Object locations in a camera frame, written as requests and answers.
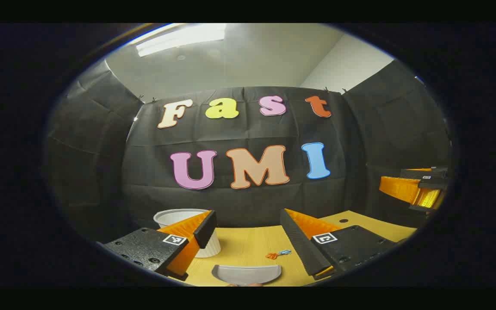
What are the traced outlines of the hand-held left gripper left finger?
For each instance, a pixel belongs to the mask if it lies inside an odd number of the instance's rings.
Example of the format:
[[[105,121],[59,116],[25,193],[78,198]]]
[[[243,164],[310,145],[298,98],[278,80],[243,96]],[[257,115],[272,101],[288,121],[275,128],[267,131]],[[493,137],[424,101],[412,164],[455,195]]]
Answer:
[[[216,245],[214,210],[165,210],[153,217],[159,229],[142,227],[98,247],[140,268],[184,281],[201,249]]]

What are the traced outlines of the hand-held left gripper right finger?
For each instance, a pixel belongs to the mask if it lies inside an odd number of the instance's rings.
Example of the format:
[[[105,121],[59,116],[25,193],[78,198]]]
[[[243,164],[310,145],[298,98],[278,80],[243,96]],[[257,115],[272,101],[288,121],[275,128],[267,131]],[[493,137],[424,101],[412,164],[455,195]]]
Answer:
[[[344,211],[325,218],[283,209],[280,223],[314,280],[338,277],[376,261],[403,239],[403,227]]]

